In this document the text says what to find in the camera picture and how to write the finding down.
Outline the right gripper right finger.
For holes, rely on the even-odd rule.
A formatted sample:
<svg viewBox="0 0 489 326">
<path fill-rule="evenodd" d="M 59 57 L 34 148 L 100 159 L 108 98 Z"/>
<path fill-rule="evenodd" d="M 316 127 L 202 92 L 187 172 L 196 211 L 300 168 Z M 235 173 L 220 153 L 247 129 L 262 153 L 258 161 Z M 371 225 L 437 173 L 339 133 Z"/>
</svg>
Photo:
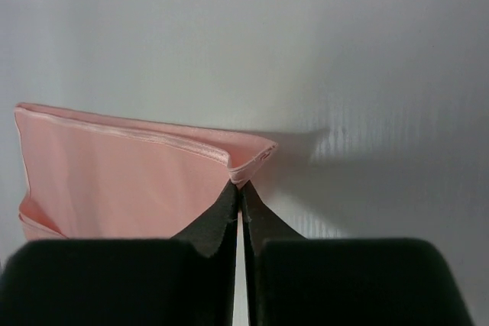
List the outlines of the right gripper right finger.
<svg viewBox="0 0 489 326">
<path fill-rule="evenodd" d="M 441 253 L 416 238 L 308 239 L 241 191 L 252 325 L 470 325 Z"/>
</svg>

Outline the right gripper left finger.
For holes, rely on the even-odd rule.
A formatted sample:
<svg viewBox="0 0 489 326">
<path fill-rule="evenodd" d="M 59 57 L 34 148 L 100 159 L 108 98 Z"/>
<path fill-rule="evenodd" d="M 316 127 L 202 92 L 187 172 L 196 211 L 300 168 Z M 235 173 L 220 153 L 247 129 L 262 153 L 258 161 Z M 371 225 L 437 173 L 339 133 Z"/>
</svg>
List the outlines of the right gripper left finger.
<svg viewBox="0 0 489 326">
<path fill-rule="evenodd" d="M 33 240 L 1 275 L 3 325 L 230 325 L 239 192 L 168 239 Z"/>
</svg>

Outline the pink cloth napkin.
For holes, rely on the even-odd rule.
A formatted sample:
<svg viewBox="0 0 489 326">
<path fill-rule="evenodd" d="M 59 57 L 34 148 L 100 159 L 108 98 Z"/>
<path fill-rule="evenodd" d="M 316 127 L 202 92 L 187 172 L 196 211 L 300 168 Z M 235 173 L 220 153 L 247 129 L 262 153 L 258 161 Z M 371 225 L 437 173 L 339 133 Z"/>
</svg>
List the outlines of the pink cloth napkin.
<svg viewBox="0 0 489 326">
<path fill-rule="evenodd" d="M 21 103 L 28 240 L 171 237 L 277 149 L 253 134 Z"/>
</svg>

